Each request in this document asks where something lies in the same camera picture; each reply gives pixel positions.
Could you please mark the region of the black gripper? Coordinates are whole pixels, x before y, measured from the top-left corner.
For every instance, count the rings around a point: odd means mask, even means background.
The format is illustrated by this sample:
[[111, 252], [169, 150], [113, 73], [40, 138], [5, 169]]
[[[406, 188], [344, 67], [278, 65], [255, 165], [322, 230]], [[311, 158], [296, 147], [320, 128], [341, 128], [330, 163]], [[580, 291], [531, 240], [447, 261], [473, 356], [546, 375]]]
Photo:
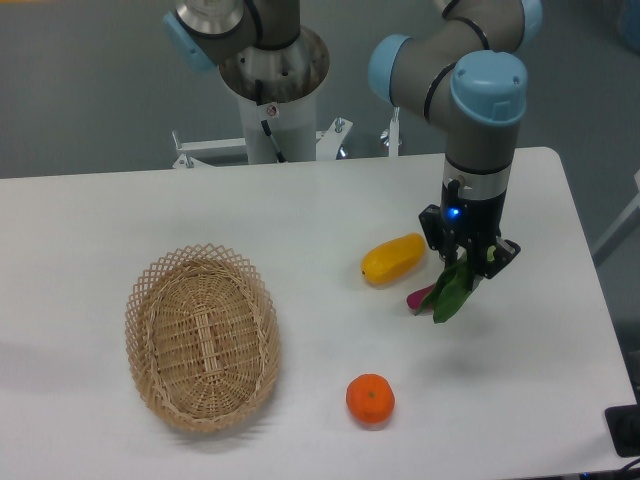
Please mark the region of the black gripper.
[[520, 246], [502, 237], [500, 220], [506, 195], [471, 200], [460, 181], [442, 187], [441, 202], [427, 206], [419, 221], [430, 249], [444, 262], [456, 262], [463, 249], [470, 263], [468, 293], [485, 278], [500, 273], [520, 253]]

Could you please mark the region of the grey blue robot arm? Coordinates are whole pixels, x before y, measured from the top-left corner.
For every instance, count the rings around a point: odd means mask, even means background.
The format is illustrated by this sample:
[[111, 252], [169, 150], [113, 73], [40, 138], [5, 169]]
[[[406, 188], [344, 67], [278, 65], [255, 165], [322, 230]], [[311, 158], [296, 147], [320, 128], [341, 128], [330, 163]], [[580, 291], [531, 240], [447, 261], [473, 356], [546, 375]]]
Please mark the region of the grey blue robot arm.
[[[517, 50], [542, 22], [537, 1], [448, 1], [444, 27], [426, 40], [392, 35], [369, 60], [371, 90], [446, 135], [441, 200], [420, 223], [446, 269], [440, 292], [472, 292], [519, 253], [500, 220], [528, 76]], [[163, 19], [196, 70], [217, 69], [250, 112], [244, 136], [253, 163], [312, 160], [312, 104], [327, 78], [324, 42], [296, 1], [179, 1]]]

